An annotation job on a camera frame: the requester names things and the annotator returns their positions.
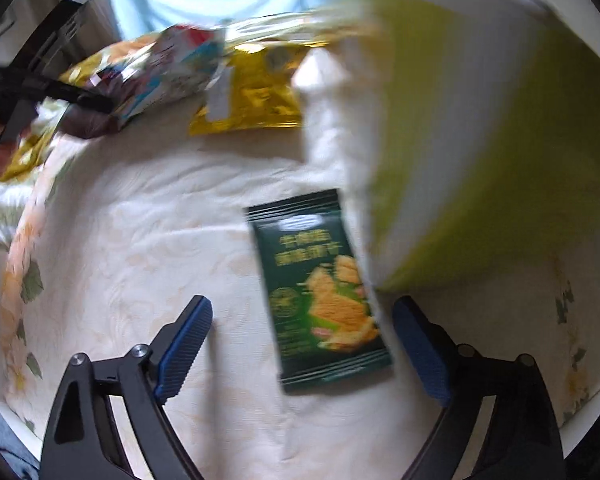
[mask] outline white logo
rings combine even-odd
[[[278,222],[281,231],[304,231],[322,223],[320,215],[296,215]]]

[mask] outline blue rubber grip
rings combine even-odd
[[[409,298],[399,300],[394,306],[394,329],[404,346],[411,364],[416,369],[427,395],[438,400],[446,408],[451,401],[448,367],[431,339],[424,331],[424,325],[433,326]]]
[[[159,404],[175,397],[200,351],[213,319],[211,302],[203,298],[192,311],[158,364],[154,397]]]

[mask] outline green snack package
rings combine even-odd
[[[335,189],[247,209],[286,392],[391,364]]]

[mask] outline white wall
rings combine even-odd
[[[0,37],[0,63],[8,63],[36,28],[28,0],[14,0],[16,22]]]

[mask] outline blue gripper pad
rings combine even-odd
[[[211,302],[204,296],[195,296],[175,323],[162,327],[152,342],[158,350],[157,381],[154,397],[162,405],[175,397],[189,373],[189,369],[211,328],[213,319]],[[167,345],[159,339],[171,336]]]
[[[430,323],[409,296],[394,304],[394,329],[429,397],[443,407],[451,401],[450,374],[456,346],[444,329]]]

